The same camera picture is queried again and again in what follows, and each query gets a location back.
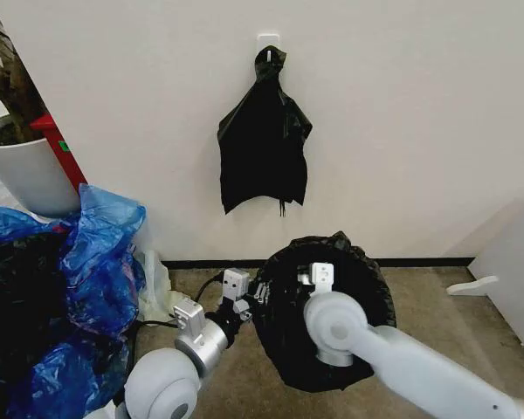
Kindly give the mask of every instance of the red box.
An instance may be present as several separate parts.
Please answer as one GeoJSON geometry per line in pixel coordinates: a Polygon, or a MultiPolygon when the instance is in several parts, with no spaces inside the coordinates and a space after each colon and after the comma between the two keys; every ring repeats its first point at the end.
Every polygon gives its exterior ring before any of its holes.
{"type": "Polygon", "coordinates": [[[31,123],[31,128],[35,131],[42,131],[46,139],[51,145],[52,151],[56,155],[56,158],[59,159],[60,166],[64,169],[68,179],[72,183],[72,186],[76,189],[76,192],[79,193],[79,184],[87,183],[84,174],[81,173],[81,169],[76,162],[76,159],[73,158],[72,152],[59,129],[54,122],[54,119],[50,114],[41,116],[39,119],[34,120],[31,123]]]}

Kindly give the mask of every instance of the blue plastic bag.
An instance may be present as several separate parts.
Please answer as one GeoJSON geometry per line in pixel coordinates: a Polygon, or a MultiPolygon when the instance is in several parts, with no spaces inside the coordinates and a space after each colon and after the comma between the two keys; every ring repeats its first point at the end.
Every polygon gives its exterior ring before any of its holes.
{"type": "Polygon", "coordinates": [[[78,216],[43,224],[29,214],[11,208],[0,207],[0,243],[38,233],[66,233],[76,224],[78,216]]]}
{"type": "Polygon", "coordinates": [[[105,406],[126,381],[128,346],[76,332],[12,391],[12,419],[80,419],[105,406]]]}
{"type": "Polygon", "coordinates": [[[131,245],[146,216],[138,202],[81,184],[81,215],[72,248],[60,262],[68,317],[89,332],[117,337],[135,320],[137,291],[131,245]]]}

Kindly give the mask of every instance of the black garbage bag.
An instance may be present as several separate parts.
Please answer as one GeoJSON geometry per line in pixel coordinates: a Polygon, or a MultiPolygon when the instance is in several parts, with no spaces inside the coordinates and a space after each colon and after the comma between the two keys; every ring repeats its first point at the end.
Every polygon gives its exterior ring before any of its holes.
{"type": "Polygon", "coordinates": [[[9,386],[49,349],[52,329],[66,315],[58,268],[65,240],[43,233],[0,243],[0,412],[9,386]]]}
{"type": "Polygon", "coordinates": [[[305,201],[305,140],[313,126],[279,85],[286,54],[274,46],[256,57],[256,82],[219,123],[221,201],[225,214],[255,196],[305,201]]]}
{"type": "Polygon", "coordinates": [[[331,237],[295,239],[260,268],[249,294],[266,284],[270,294],[263,303],[253,302],[253,319],[266,354],[285,384],[307,392],[344,389],[370,377],[371,366],[354,357],[351,367],[333,367],[316,358],[316,345],[307,332],[303,309],[314,289],[298,279],[300,266],[313,262],[334,265],[332,289],[353,297],[372,326],[396,326],[390,290],[378,264],[352,246],[341,231],[331,237]]]}

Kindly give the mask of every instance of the white plastic bag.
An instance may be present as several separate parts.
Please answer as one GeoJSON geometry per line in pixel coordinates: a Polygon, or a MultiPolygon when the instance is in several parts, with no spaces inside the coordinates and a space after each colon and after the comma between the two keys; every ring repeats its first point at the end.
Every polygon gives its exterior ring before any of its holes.
{"type": "Polygon", "coordinates": [[[156,251],[146,250],[138,253],[136,259],[146,274],[146,286],[138,296],[139,319],[169,321],[175,315],[173,307],[187,296],[171,291],[169,270],[161,263],[156,251]]]}

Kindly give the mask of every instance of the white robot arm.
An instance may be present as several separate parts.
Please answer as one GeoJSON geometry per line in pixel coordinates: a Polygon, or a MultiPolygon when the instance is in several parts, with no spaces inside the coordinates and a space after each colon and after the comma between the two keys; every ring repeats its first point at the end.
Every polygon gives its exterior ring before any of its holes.
{"type": "MultiPolygon", "coordinates": [[[[347,367],[355,355],[368,362],[388,388],[435,417],[524,419],[524,401],[500,392],[394,327],[370,326],[354,299],[331,291],[333,276],[332,265],[313,264],[308,277],[300,278],[315,285],[304,314],[322,362],[347,367]],[[329,276],[319,277],[318,272],[329,276]]],[[[177,349],[145,355],[128,378],[126,405],[131,419],[190,417],[201,379],[217,365],[240,322],[251,316],[242,299],[247,284],[247,274],[227,270],[222,305],[210,319],[191,300],[176,307],[181,327],[177,349]]]]}
{"type": "Polygon", "coordinates": [[[524,419],[524,401],[394,327],[370,326],[361,306],[346,294],[314,295],[305,306],[305,321],[321,361],[346,365],[356,355],[384,385],[432,416],[524,419]]]}

